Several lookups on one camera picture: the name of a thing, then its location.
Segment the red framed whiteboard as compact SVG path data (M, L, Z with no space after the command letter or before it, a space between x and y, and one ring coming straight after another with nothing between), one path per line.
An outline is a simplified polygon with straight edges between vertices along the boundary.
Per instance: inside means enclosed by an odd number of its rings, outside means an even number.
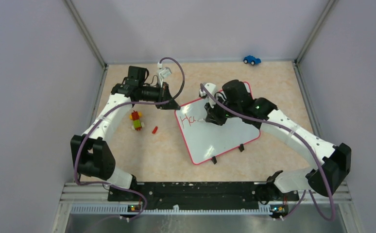
M196 99L185 103L174 115L188 150L191 162L199 165L212 156L259 139L260 131L239 118L229 118L222 126L207 122L205 104L208 99Z

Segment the red marker cap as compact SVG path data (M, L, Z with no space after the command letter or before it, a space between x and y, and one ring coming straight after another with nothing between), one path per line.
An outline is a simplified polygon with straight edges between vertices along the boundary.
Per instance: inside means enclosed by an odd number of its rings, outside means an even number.
M152 131L152 134L156 134L157 130L158 130L158 127L155 126L155 128L154 128L153 131Z

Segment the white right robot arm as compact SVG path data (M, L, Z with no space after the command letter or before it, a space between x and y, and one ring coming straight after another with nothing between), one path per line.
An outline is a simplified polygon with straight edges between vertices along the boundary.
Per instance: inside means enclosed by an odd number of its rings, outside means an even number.
M222 87L222 96L212 83L200 85L201 98L207 98L205 121L222 126L229 118L238 117L261 132L269 133L289 146L309 164L307 168L279 171L269 177L267 194L280 200L286 193L310 190L332 196L351 169L351 148L345 143L334 145L304 129L287 117L273 102L254 99L245 83L231 80Z

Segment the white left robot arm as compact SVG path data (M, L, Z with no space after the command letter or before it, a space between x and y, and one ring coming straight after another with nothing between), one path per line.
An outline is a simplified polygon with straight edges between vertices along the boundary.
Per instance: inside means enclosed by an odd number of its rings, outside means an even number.
M156 105L163 110L180 109L164 81L171 75L171 70L161 64L158 68L157 83L151 86L146 83L149 75L146 68L130 66L123 81L112 88L105 107L92 125L70 141L75 172L120 187L119 194L128 201L136 198L138 188L132 184L133 176L116 166L108 143L122 119L138 102Z

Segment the colourful toy block figure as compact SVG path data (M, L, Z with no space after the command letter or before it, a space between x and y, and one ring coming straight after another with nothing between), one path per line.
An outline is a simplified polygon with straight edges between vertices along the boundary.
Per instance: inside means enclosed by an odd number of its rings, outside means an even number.
M131 128L135 131L140 131L144 128L144 123L141 121L142 113L139 111L133 111L130 114L130 119L132 120Z

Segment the blue toy car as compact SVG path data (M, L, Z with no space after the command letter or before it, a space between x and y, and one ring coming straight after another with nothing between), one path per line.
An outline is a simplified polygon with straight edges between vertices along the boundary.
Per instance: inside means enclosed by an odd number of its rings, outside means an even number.
M248 55L244 57L243 62L245 64L251 64L252 66L255 66L255 65L259 65L261 63L261 60L252 55Z

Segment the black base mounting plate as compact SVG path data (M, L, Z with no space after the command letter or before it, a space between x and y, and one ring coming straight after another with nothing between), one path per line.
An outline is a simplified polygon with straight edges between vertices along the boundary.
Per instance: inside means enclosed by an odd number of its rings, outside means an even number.
M271 183L259 182L133 182L132 192L109 189L108 201L142 204L146 210L253 210L278 201L298 201L294 192L281 193Z

